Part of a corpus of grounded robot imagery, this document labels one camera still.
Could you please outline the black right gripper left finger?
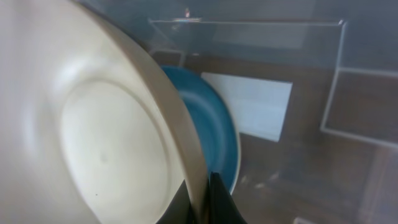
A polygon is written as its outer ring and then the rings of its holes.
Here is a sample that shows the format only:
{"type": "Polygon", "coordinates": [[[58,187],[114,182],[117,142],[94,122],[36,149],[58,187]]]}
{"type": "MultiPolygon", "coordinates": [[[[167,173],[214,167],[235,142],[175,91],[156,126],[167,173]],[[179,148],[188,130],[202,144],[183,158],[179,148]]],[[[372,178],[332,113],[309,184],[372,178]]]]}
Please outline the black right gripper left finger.
{"type": "Polygon", "coordinates": [[[185,181],[182,182],[168,208],[156,224],[193,224],[193,214],[185,181]]]}

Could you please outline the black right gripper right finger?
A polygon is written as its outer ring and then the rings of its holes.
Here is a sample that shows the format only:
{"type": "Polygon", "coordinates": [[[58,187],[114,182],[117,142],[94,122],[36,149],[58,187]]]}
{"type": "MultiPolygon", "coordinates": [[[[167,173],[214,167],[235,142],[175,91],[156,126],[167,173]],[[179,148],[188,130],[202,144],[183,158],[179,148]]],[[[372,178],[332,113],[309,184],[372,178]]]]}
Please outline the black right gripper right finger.
{"type": "Polygon", "coordinates": [[[210,224],[246,224],[219,173],[210,175],[210,224]]]}

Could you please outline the dark blue bowl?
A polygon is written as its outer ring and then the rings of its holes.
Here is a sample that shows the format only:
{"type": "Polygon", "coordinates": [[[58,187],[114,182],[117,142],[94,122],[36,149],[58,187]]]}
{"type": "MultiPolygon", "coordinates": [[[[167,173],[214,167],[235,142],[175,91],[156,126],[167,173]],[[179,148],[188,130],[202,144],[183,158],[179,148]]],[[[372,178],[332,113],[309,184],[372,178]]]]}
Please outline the dark blue bowl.
{"type": "Polygon", "coordinates": [[[208,174],[218,173],[229,193],[233,193],[241,166],[241,144],[227,104],[196,73],[171,65],[163,65],[161,69],[178,90],[190,113],[208,174]]]}

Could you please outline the cream white bowl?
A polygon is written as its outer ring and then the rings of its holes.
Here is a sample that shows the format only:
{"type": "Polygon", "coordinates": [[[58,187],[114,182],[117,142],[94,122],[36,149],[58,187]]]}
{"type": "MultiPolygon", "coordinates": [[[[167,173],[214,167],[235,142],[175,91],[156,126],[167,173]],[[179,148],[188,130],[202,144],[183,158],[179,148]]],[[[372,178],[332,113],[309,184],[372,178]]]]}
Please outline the cream white bowl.
{"type": "Polygon", "coordinates": [[[137,42],[76,1],[1,2],[2,223],[156,223],[183,181],[207,223],[195,125],[137,42]]]}

